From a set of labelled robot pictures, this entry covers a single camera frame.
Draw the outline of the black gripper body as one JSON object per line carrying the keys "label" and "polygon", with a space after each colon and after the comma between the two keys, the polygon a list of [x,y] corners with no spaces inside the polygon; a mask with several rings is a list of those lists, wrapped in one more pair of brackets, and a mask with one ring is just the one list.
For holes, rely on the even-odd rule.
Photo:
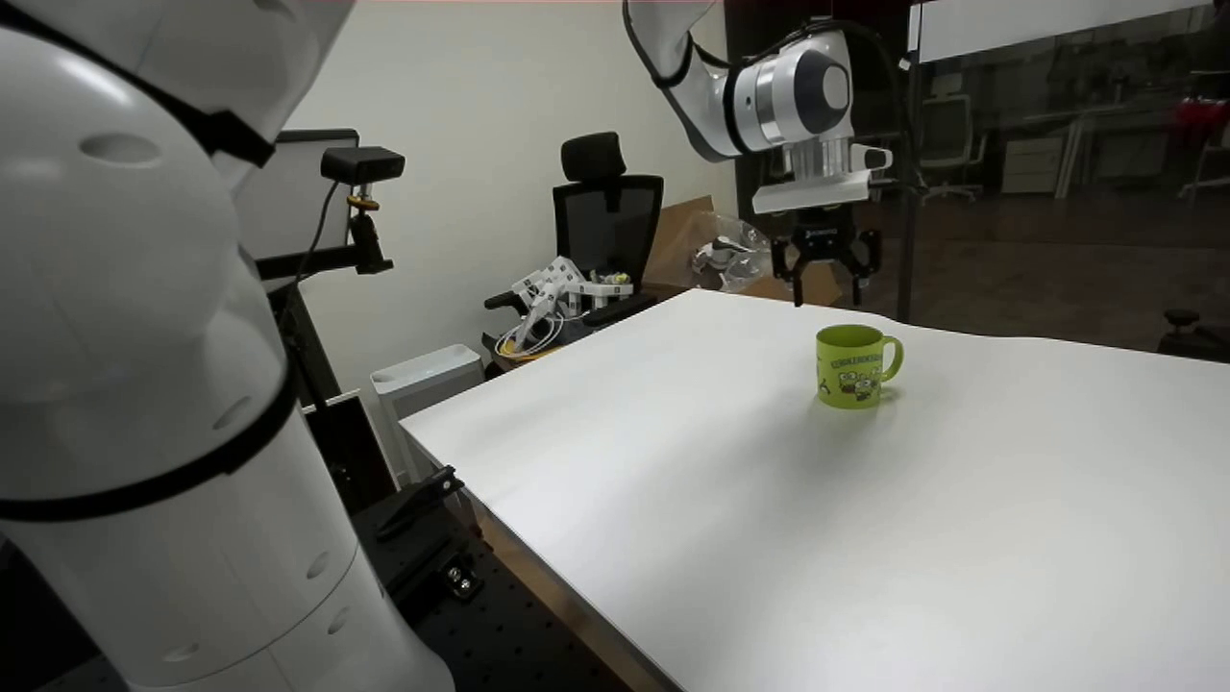
{"label": "black gripper body", "polygon": [[881,234],[859,229],[848,206],[788,215],[784,234],[772,241],[772,269],[793,278],[807,260],[836,260],[852,278],[872,278],[881,269]]}

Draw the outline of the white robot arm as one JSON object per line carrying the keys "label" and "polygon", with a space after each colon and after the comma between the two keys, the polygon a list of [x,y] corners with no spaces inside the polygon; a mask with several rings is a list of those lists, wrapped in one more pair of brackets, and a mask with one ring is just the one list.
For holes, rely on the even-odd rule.
{"label": "white robot arm", "polygon": [[0,523],[129,692],[454,692],[305,423],[239,192],[352,0],[5,0]]}

